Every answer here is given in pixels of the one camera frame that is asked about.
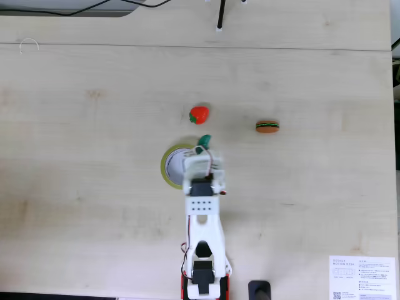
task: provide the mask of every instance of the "black pole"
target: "black pole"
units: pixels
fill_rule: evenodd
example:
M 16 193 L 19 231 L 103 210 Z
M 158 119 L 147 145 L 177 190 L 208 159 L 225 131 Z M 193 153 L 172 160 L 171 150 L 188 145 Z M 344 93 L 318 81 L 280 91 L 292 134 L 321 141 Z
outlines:
M 225 0 L 221 0 L 221 6 L 219 7 L 218 25 L 217 25 L 218 29 L 221 29 L 223 27 L 224 9 L 225 9 Z

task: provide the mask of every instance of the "strawberry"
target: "strawberry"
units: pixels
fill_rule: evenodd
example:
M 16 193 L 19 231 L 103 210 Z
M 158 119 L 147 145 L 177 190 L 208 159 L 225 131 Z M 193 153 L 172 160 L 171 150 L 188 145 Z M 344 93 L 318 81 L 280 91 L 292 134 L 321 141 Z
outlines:
M 208 108 L 205 106 L 196 106 L 189 113 L 190 121 L 195 124 L 206 122 L 208 117 Z

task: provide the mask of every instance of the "tape roll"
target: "tape roll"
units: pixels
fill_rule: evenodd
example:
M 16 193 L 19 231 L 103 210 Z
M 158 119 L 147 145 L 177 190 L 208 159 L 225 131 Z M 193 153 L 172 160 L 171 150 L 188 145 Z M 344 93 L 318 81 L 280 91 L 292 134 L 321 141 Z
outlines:
M 190 144 L 178 144 L 169 148 L 161 159 L 161 174 L 164 180 L 173 188 L 182 189 L 183 154 L 192 149 Z

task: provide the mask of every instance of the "white paper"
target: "white paper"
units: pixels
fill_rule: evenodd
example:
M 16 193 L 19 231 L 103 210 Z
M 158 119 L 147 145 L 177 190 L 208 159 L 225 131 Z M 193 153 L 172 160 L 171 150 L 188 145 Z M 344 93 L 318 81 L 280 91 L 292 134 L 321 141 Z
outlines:
M 329 300 L 396 300 L 396 295 L 393 257 L 329 257 Z

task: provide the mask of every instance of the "robotic arm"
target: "robotic arm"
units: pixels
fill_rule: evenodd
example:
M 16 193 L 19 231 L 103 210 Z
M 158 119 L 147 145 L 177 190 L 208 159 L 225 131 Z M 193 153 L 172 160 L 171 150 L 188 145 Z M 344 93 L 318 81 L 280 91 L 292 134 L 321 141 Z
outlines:
M 219 195 L 225 194 L 221 157 L 196 146 L 184 157 L 186 252 L 182 264 L 182 299 L 228 299 L 231 265 L 219 218 Z

